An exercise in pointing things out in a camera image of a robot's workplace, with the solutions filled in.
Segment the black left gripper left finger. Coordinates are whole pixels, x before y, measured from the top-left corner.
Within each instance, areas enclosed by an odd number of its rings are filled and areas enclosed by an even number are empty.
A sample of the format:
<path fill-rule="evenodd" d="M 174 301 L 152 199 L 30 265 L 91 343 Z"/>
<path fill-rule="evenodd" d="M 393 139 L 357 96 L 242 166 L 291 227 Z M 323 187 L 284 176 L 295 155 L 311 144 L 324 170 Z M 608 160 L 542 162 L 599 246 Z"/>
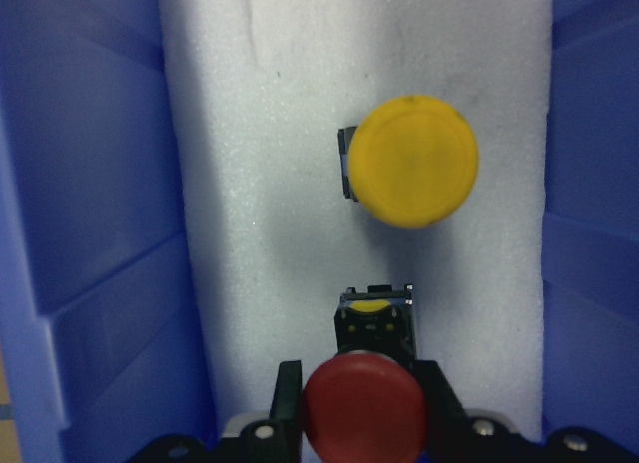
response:
<path fill-rule="evenodd" d="M 301 461 L 302 388 L 302 363 L 281 362 L 268 416 L 248 424 L 240 433 L 241 462 Z"/>

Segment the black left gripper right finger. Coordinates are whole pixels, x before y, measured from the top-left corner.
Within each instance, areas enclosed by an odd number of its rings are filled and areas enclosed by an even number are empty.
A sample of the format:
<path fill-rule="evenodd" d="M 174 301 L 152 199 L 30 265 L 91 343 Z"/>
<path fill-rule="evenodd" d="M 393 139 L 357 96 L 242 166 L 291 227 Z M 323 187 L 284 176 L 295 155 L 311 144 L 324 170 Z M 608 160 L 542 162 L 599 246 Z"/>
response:
<path fill-rule="evenodd" d="M 426 454 L 432 462 L 514 462 L 516 435 L 488 410 L 467 410 L 437 362 L 412 363 L 427 407 Z"/>

